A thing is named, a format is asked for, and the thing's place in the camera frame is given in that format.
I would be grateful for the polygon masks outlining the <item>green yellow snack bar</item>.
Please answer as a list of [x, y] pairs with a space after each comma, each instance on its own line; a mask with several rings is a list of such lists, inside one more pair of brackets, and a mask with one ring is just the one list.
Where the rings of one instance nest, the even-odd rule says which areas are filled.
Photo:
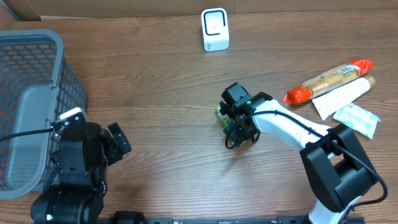
[[221, 114], [221, 106], [216, 107], [216, 114], [220, 120], [222, 127], [226, 128], [230, 124], [229, 117], [226, 114]]

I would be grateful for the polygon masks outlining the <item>spaghetti pack with red ends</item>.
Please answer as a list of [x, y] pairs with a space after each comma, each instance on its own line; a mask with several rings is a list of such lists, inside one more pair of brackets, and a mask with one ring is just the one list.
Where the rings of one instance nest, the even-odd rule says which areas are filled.
[[282, 102], [290, 104], [304, 103], [364, 76], [373, 66], [374, 62], [371, 60], [351, 60], [289, 90]]

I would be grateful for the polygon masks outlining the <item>white Pantene tube gold cap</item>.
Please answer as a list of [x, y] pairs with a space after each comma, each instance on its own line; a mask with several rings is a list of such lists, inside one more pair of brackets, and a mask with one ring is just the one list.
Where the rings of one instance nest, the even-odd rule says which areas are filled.
[[375, 84], [376, 79], [366, 75], [313, 99], [312, 103], [320, 118], [326, 120], [334, 112], [367, 93]]

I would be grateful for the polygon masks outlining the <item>teal snack packet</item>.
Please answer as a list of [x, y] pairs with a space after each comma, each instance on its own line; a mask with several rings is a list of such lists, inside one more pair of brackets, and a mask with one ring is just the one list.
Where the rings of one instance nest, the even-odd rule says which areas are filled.
[[354, 103], [350, 103], [336, 111], [333, 118], [369, 139], [373, 138], [376, 126], [381, 121], [378, 116]]

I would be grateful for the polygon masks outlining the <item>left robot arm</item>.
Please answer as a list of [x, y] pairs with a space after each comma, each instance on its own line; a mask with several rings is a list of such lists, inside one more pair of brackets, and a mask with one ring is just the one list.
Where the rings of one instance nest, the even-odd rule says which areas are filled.
[[107, 168], [131, 151], [118, 123], [103, 129], [86, 122], [60, 132], [58, 151], [52, 154], [54, 177], [34, 201], [34, 223], [99, 223], [108, 191]]

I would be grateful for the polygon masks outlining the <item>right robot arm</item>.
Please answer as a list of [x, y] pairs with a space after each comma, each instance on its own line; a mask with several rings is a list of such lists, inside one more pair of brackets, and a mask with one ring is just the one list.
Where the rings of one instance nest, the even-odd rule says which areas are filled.
[[238, 83], [227, 87], [221, 97], [216, 112], [224, 126], [227, 149], [257, 142], [261, 133], [268, 133], [300, 154], [317, 198], [302, 223], [355, 222], [349, 213], [362, 205], [359, 199], [381, 178], [351, 128], [313, 123], [264, 92], [249, 94]]

